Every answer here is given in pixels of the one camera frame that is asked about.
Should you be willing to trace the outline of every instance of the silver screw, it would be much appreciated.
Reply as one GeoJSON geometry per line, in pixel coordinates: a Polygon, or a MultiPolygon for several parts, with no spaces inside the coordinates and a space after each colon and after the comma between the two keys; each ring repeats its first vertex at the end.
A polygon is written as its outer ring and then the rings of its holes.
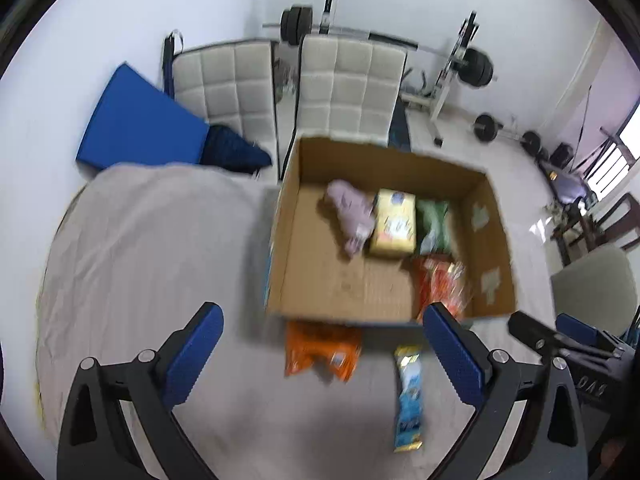
{"type": "Polygon", "coordinates": [[[509,354],[504,350],[494,350],[491,354],[495,361],[499,363],[505,363],[509,360],[509,354]]]}
{"type": "Polygon", "coordinates": [[[85,357],[80,361],[80,367],[82,370],[90,370],[95,363],[95,359],[93,357],[85,357]]]}
{"type": "Polygon", "coordinates": [[[564,370],[566,368],[566,361],[561,357],[554,357],[553,364],[558,370],[564,370]]]}
{"type": "Polygon", "coordinates": [[[143,350],[138,354],[138,361],[148,363],[149,361],[153,361],[154,357],[156,357],[156,353],[153,350],[143,350]]]}

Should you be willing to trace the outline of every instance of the blue and yellow snack wrapper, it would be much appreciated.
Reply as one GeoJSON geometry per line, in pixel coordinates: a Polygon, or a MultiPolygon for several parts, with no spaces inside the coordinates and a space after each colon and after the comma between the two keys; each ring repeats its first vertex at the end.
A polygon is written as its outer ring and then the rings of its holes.
{"type": "Polygon", "coordinates": [[[422,377],[419,346],[399,346],[394,353],[401,391],[396,423],[395,452],[422,446],[422,377]]]}

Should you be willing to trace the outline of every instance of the purple package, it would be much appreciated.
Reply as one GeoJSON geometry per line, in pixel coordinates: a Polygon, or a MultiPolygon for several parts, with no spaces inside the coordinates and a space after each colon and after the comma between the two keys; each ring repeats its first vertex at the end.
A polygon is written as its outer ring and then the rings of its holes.
{"type": "Polygon", "coordinates": [[[326,188],[325,199],[338,213],[340,227],[347,241],[344,251],[353,257],[362,250],[375,226],[373,202],[344,180],[334,180],[326,188]]]}

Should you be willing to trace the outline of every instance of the orange package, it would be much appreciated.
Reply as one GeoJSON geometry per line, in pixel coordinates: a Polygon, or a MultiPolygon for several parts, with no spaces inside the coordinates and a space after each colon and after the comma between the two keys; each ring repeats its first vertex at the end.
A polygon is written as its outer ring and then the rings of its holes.
{"type": "Polygon", "coordinates": [[[420,256],[414,258],[418,316],[422,323],[424,309],[440,301],[451,315],[460,318],[467,304],[465,266],[439,258],[420,256]]]}
{"type": "Polygon", "coordinates": [[[341,381],[349,380],[362,350],[362,329],[325,323],[287,322],[285,377],[311,368],[318,358],[341,381]]]}

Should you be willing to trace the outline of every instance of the open cardboard box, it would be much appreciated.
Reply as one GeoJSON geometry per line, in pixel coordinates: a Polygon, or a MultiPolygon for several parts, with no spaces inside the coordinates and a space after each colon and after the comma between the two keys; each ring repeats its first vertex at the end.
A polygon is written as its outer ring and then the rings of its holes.
{"type": "Polygon", "coordinates": [[[417,314],[406,261],[349,260],[326,185],[343,179],[372,197],[381,188],[449,201],[471,290],[464,317],[515,311],[507,238],[487,176],[431,156],[373,144],[302,137],[293,147],[271,233],[266,309],[291,319],[405,324],[417,314]]]}

